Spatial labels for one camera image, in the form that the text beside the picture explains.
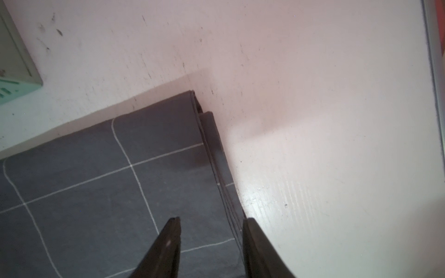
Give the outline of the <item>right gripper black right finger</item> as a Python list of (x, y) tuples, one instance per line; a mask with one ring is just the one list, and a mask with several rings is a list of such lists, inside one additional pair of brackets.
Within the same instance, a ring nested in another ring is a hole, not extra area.
[(247, 278), (295, 278), (254, 218), (243, 221), (242, 240)]

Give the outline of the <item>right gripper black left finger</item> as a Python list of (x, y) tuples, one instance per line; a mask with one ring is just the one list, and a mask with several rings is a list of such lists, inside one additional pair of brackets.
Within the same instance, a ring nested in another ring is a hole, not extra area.
[(181, 254), (180, 217), (170, 218), (130, 278), (177, 278)]

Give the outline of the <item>dark grey checked cloth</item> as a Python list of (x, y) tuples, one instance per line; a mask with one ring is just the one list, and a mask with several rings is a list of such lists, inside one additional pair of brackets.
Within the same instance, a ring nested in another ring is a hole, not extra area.
[(188, 91), (1, 160), (3, 278), (127, 278), (179, 217), (181, 278), (242, 278), (244, 212)]

